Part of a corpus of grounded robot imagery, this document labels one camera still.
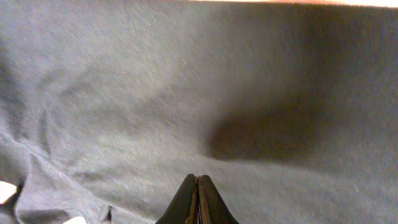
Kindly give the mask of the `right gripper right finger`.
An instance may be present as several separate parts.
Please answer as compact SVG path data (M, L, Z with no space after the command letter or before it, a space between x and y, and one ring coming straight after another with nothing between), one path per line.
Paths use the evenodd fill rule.
M200 224L239 224L208 175L198 178L198 193Z

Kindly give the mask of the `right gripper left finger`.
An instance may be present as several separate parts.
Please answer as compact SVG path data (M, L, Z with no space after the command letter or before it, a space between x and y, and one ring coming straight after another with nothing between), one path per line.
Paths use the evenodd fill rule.
M198 221L197 177L188 174L164 214L155 224L195 224Z

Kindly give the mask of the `black t-shirt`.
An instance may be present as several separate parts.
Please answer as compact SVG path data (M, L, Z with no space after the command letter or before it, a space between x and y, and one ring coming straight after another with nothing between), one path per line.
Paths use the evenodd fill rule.
M397 222L397 10L2 1L2 223Z

